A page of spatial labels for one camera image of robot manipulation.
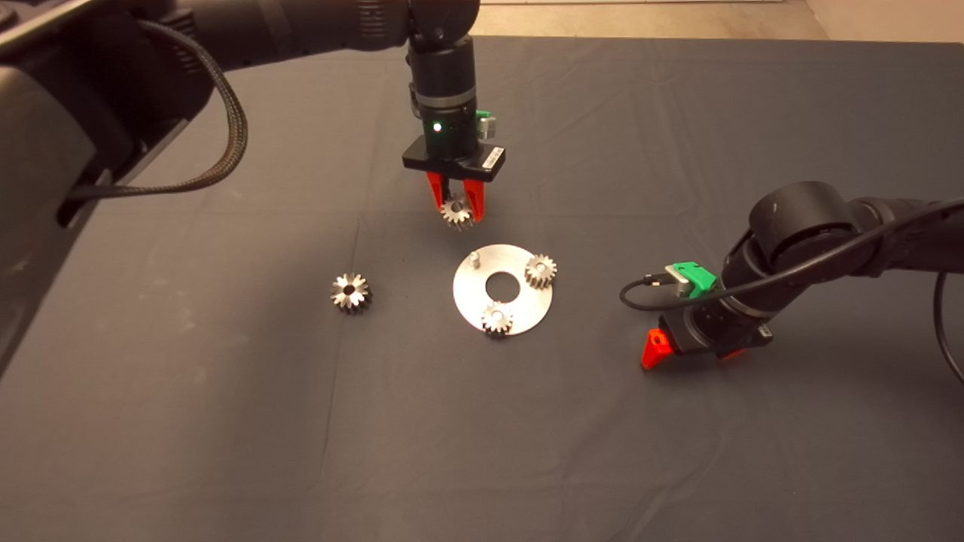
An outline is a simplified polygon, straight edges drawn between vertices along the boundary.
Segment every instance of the gear teeth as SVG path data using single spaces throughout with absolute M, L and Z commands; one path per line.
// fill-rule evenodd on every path
M 444 221 L 454 230 L 468 230 L 474 224 L 469 202 L 465 197 L 453 198 L 442 204 L 439 210 Z
M 559 268 L 555 261 L 544 254 L 533 257 L 525 265 L 525 280 L 536 289 L 543 289 L 552 284 Z
M 493 303 L 482 312 L 482 330 L 490 337 L 505 337 L 512 329 L 512 313 L 505 304 Z
M 332 303 L 342 312 L 354 314 L 371 303 L 371 286 L 356 273 L 335 277 L 332 283 Z

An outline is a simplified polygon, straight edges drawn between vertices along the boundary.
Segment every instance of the black cable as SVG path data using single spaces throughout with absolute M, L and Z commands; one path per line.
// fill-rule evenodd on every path
M 957 380 L 964 384 L 964 373 L 954 362 L 951 347 L 948 346 L 948 338 L 944 335 L 944 282 L 947 279 L 947 273 L 938 273 L 937 282 L 934 283 L 934 333 L 937 334 L 937 345 L 941 348 L 944 361 L 948 362 Z
M 619 291 L 619 300 L 622 301 L 623 304 L 629 307 L 630 309 L 635 309 L 637 311 L 643 311 L 643 312 L 672 311 L 675 309 L 681 309 L 683 307 L 691 307 L 693 305 L 702 305 L 710 301 L 723 299 L 724 297 L 732 297 L 742 293 L 749 293 L 770 285 L 788 283 L 790 282 L 791 279 L 793 279 L 796 276 L 799 276 L 802 273 L 812 271 L 814 268 L 820 267 L 821 265 L 824 265 L 828 261 L 836 259 L 864 245 L 870 244 L 871 242 L 875 241 L 877 238 L 883 236 L 885 233 L 889 233 L 893 230 L 910 226 L 915 222 L 930 218 L 931 216 L 934 216 L 934 215 L 955 211 L 961 208 L 964 208 L 964 198 L 957 198 L 955 200 L 949 200 L 947 202 L 937 203 L 935 205 L 925 207 L 923 209 L 920 209 L 918 211 L 915 211 L 913 213 L 910 213 L 908 215 L 895 219 L 892 222 L 888 222 L 872 230 L 865 231 L 860 235 L 857 235 L 856 237 L 845 242 L 844 244 L 821 254 L 820 256 L 808 259 L 807 261 L 794 265 L 793 267 L 786 269 L 784 271 L 774 273 L 773 275 L 770 275 L 765 279 L 753 281 L 752 283 L 746 283 L 745 285 L 739 285 L 739 286 L 715 290 L 709 293 L 705 293 L 696 299 L 681 299 L 681 300 L 675 300 L 672 302 L 660 303 L 655 305 L 646 305 L 643 303 L 636 303 L 636 302 L 630 301 L 629 298 L 627 297 L 627 294 L 634 288 L 637 288 L 646 283 L 646 279 L 640 279 L 638 281 L 633 281 L 628 285 L 623 286 L 623 289 Z
M 204 69 L 211 76 L 214 88 L 217 89 L 225 103 L 225 110 L 228 115 L 228 147 L 221 159 L 206 172 L 177 184 L 166 186 L 78 186 L 67 196 L 69 200 L 85 201 L 151 194 L 175 194 L 207 188 L 220 182 L 234 171 L 234 168 L 241 162 L 241 157 L 244 156 L 245 148 L 248 146 L 248 119 L 245 118 L 241 102 L 238 101 L 234 89 L 231 88 L 225 78 L 225 73 L 214 58 L 204 50 L 200 43 L 172 28 L 145 20 L 138 21 L 138 24 L 145 33 L 152 37 L 193 54 L 204 66 Z

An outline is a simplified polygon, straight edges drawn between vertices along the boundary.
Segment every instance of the gray tablecloth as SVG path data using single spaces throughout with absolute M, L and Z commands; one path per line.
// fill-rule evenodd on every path
M 786 183 L 960 195 L 964 48 L 477 54 L 508 162 L 471 231 L 401 168 L 418 131 L 401 50 L 232 74 L 252 129 L 235 175 L 99 206 L 0 381 L 0 539 L 964 538 L 964 390 L 931 277 L 815 287 L 765 350 L 650 373 L 655 317 L 616 299 L 671 261 L 718 268 Z M 209 165 L 220 107 L 138 182 Z M 560 268 L 542 324 L 498 342 L 451 296 L 491 243 Z M 329 303 L 346 271 L 377 292 L 363 316 Z

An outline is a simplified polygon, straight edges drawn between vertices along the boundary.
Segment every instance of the metal disc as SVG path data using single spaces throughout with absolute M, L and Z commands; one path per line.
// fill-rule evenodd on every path
M 537 289 L 525 280 L 525 265 L 533 257 L 526 249 L 513 245 L 489 245 L 476 250 L 478 267 L 468 255 L 455 270 L 452 294 L 462 317 L 479 331 L 482 312 L 495 300 L 486 291 L 486 282 L 496 273 L 508 273 L 519 281 L 519 296 L 503 303 L 512 313 L 512 329 L 506 335 L 518 335 L 534 328 L 542 321 L 552 304 L 552 286 Z

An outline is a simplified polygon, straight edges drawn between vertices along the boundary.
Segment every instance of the center hole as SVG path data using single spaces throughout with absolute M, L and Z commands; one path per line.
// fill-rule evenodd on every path
M 501 303 L 509 303 L 519 297 L 519 281 L 508 273 L 495 273 L 485 283 L 489 297 Z

